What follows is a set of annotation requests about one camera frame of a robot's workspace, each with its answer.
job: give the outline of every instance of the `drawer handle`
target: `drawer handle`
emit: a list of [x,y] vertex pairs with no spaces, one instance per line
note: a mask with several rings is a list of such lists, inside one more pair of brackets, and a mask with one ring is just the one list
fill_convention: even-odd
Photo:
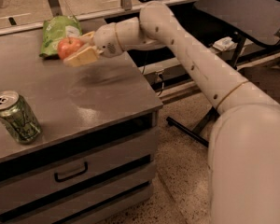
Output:
[[83,171],[78,172],[78,173],[76,173],[76,174],[74,174],[74,175],[67,176],[67,177],[65,177],[65,178],[59,178],[59,177],[58,177],[58,174],[55,173],[55,174],[54,174],[55,181],[58,182],[58,183],[65,182],[65,181],[67,181],[67,180],[69,180],[69,179],[72,179],[72,178],[74,178],[74,177],[76,177],[76,176],[85,174],[85,173],[87,172],[87,170],[88,170],[88,164],[87,164],[86,161],[84,161],[84,170],[83,170]]

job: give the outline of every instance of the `can lid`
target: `can lid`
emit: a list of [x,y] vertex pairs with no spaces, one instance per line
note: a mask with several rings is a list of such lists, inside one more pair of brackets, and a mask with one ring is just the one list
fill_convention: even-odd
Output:
[[18,100],[19,94],[15,91],[0,92],[0,110],[13,106]]

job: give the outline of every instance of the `drawer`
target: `drawer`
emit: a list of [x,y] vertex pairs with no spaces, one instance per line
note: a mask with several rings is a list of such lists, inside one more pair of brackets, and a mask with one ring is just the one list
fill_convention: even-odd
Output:
[[95,224],[131,206],[146,201],[152,196],[152,194],[153,186],[150,184],[149,186],[129,193],[112,203],[106,204],[102,209],[87,212],[82,215],[82,217],[78,217],[76,219],[69,219],[64,222],[64,224]]
[[157,127],[0,184],[0,214],[155,153]]
[[147,187],[149,180],[155,176],[155,173],[156,166],[152,162],[103,185],[83,190],[81,193],[75,194],[74,197],[66,198],[65,201],[52,203],[47,207],[41,208],[42,210],[35,210],[36,214],[27,214],[26,217],[24,215],[18,219],[11,220],[11,222],[15,224],[55,223],[56,221],[71,219],[70,217],[83,216],[77,215],[77,213],[87,213],[85,212],[87,209],[91,210],[91,213],[96,213],[96,211],[102,210],[104,206],[109,206],[110,203],[115,202],[116,199],[128,196],[128,193],[132,193],[129,190],[136,191],[138,190],[137,187],[141,187],[140,189]]

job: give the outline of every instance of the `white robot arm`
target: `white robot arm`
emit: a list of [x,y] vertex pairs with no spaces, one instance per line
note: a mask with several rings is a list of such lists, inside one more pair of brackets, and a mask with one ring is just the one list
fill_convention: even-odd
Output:
[[94,35],[103,56],[168,47],[220,114],[208,153],[213,224],[280,224],[280,104],[218,58],[150,2],[140,18]]

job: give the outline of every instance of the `cable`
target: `cable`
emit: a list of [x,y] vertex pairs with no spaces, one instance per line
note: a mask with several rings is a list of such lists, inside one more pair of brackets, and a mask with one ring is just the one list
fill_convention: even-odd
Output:
[[147,51],[146,58],[144,59],[142,75],[144,74],[144,71],[146,70],[148,54],[149,54],[149,51]]
[[162,94],[162,92],[164,91],[164,88],[165,88],[164,76],[162,74],[159,74],[159,78],[161,79],[161,91],[158,94],[158,96],[160,96]]

